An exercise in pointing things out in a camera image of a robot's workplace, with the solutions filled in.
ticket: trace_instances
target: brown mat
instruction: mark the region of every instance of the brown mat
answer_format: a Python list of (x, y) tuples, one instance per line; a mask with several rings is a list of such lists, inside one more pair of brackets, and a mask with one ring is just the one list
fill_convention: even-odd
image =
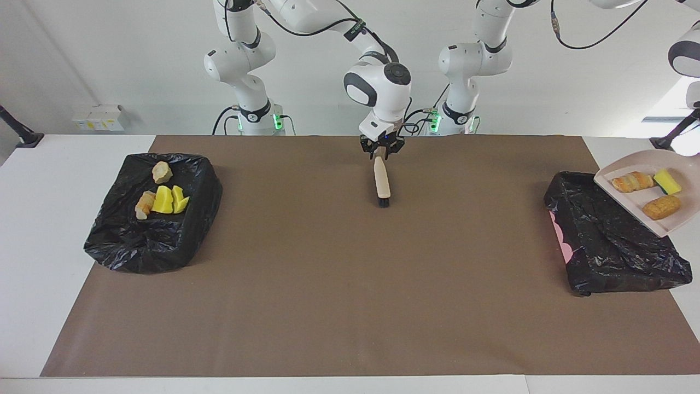
[(543, 195), (579, 137), (158, 137), (224, 186), (192, 262), (92, 269), (42, 376), (700, 374), (668, 291), (575, 297)]

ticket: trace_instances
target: bread piece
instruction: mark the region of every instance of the bread piece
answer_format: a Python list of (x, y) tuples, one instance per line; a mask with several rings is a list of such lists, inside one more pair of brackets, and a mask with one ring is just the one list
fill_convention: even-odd
[(649, 174), (634, 171), (613, 179), (612, 187), (620, 193), (631, 193), (654, 187), (654, 179)]
[(148, 214), (151, 213), (154, 203), (155, 193), (152, 191), (145, 191), (134, 208), (134, 211), (136, 211), (136, 218), (138, 220), (148, 219)]
[(164, 184), (173, 176), (170, 166), (164, 161), (156, 163), (151, 172), (153, 173), (153, 181), (155, 184)]
[(676, 196), (663, 196), (644, 205), (642, 211), (653, 220), (669, 217), (680, 209), (680, 199)]

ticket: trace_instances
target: white table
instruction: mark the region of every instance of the white table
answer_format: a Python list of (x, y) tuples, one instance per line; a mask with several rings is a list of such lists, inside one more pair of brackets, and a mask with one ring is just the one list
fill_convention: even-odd
[[(124, 156), (154, 136), (47, 135), (0, 167), (0, 393), (698, 393), (695, 376), (416, 376), (354, 378), (39, 379), (92, 267), (83, 243)], [(590, 137), (599, 166), (650, 149)], [(700, 261), (700, 216), (671, 234)], [(700, 337), (700, 284), (671, 291)]]

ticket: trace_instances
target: black plastic bag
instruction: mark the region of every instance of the black plastic bag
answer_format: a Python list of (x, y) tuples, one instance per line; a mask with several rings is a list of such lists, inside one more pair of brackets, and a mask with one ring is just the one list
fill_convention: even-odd
[[(134, 207), (145, 191), (155, 192), (151, 170), (168, 162), (173, 177), (164, 185), (183, 189), (190, 201), (185, 212), (151, 212), (138, 220)], [(85, 242), (97, 263), (114, 271), (159, 273), (187, 265), (211, 227), (221, 201), (221, 183), (209, 159), (191, 154), (135, 154), (124, 160), (117, 180)]]
[(560, 172), (545, 194), (563, 241), (571, 289), (581, 295), (648, 292), (692, 281), (690, 263), (669, 237), (659, 238), (593, 181), (593, 174)]

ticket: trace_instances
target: yellow fruit slice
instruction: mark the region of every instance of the yellow fruit slice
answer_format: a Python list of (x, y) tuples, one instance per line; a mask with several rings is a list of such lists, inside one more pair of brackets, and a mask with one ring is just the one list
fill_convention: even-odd
[(173, 192), (168, 186), (158, 187), (158, 190), (155, 192), (155, 202), (151, 210), (160, 213), (173, 212)]
[(182, 188), (177, 185), (173, 186), (173, 204), (177, 205), (177, 203), (184, 199), (185, 196), (182, 194)]
[(173, 211), (173, 213), (175, 213), (175, 214), (182, 213), (185, 210), (185, 208), (187, 208), (188, 202), (190, 202), (189, 197), (183, 198), (182, 200), (175, 203), (175, 210)]

